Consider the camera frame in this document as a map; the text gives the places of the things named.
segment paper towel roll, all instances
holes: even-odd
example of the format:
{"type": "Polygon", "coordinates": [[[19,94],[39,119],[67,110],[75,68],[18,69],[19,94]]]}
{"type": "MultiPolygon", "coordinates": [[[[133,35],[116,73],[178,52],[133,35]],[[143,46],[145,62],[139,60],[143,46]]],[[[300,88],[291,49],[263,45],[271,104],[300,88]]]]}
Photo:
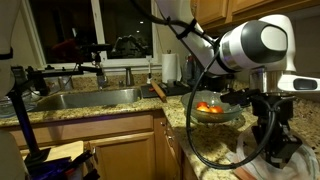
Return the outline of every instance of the paper towel roll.
{"type": "Polygon", "coordinates": [[[181,69],[177,54],[162,54],[162,82],[169,79],[180,81],[181,69]]]}

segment drawer handle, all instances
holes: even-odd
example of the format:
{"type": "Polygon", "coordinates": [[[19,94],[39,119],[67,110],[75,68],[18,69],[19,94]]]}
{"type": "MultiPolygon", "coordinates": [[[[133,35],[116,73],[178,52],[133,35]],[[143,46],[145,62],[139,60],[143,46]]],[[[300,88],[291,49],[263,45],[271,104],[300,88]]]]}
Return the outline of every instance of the drawer handle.
{"type": "Polygon", "coordinates": [[[174,142],[174,138],[172,136],[168,136],[168,142],[170,147],[173,147],[172,143],[174,142]]]}
{"type": "Polygon", "coordinates": [[[97,156],[96,147],[93,147],[93,149],[92,149],[92,155],[93,155],[94,160],[95,160],[96,163],[98,164],[99,161],[98,161],[98,156],[97,156]]]}

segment sink basin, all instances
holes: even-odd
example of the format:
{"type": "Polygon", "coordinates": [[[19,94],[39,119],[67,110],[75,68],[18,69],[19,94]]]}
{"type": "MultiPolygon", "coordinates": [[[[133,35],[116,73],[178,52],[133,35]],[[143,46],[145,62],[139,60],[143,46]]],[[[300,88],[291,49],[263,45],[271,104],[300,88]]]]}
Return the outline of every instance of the sink basin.
{"type": "Polygon", "coordinates": [[[121,89],[110,91],[57,94],[38,102],[31,112],[51,111],[90,106],[117,105],[133,103],[141,99],[140,89],[121,89]]]}

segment kitchen counter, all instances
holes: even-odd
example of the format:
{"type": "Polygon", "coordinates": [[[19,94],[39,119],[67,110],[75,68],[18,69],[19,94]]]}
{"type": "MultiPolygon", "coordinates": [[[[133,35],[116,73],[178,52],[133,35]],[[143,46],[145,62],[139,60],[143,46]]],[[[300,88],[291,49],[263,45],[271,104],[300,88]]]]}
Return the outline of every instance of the kitchen counter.
{"type": "MultiPolygon", "coordinates": [[[[109,114],[123,114],[139,111],[151,111],[163,109],[170,122],[176,139],[179,141],[184,153],[188,157],[199,179],[237,179],[231,170],[216,170],[208,168],[193,153],[189,146],[185,130],[184,108],[180,103],[181,96],[167,97],[167,103],[162,103],[159,98],[147,98],[131,104],[119,104],[116,106],[97,106],[79,109],[66,109],[47,112],[29,112],[31,123],[43,123],[52,121],[66,121],[75,118],[94,117],[109,114]]],[[[320,159],[320,106],[303,99],[294,103],[295,117],[290,121],[293,130],[299,133],[314,149],[317,159],[320,159]]],[[[242,115],[234,121],[222,124],[193,124],[193,141],[198,151],[207,159],[218,163],[230,163],[226,158],[227,152],[234,151],[239,134],[247,127],[255,123],[257,117],[251,113],[251,108],[243,111],[242,115]]],[[[0,119],[0,126],[18,125],[16,117],[0,119]]]]}

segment window frame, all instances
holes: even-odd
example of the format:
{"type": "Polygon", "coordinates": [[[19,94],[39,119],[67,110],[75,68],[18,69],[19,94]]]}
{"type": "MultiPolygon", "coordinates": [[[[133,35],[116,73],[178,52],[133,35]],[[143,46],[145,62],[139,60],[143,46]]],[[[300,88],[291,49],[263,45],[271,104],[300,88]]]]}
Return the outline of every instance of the window frame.
{"type": "MultiPolygon", "coordinates": [[[[156,11],[156,3],[154,0],[151,1],[151,11],[152,14],[157,13],[156,11]]],[[[41,41],[37,32],[36,24],[33,18],[31,6],[28,0],[22,1],[22,16],[25,21],[25,25],[29,34],[29,39],[31,41],[31,46],[33,52],[35,54],[35,58],[37,63],[41,66],[40,68],[45,68],[47,65],[51,65],[55,68],[62,68],[65,67],[66,69],[73,69],[75,64],[74,63],[59,63],[59,64],[49,64],[46,62],[44,52],[42,49],[41,41]]],[[[96,29],[96,36],[98,44],[104,44],[104,32],[103,32],[103,25],[102,25],[102,18],[100,12],[100,4],[99,0],[91,0],[92,11],[94,13],[94,24],[96,29]]],[[[161,62],[159,61],[158,55],[158,44],[159,39],[157,36],[157,28],[154,23],[152,23],[152,38],[153,38],[153,57],[151,59],[151,63],[153,65],[153,69],[161,69],[161,62]]],[[[148,68],[148,61],[146,58],[130,58],[130,59],[107,59],[107,53],[101,52],[101,64],[104,69],[111,69],[109,71],[117,71],[119,69],[123,69],[123,67],[137,67],[138,69],[147,69],[148,68]]],[[[90,66],[90,62],[84,62],[83,65],[90,66]]]]}

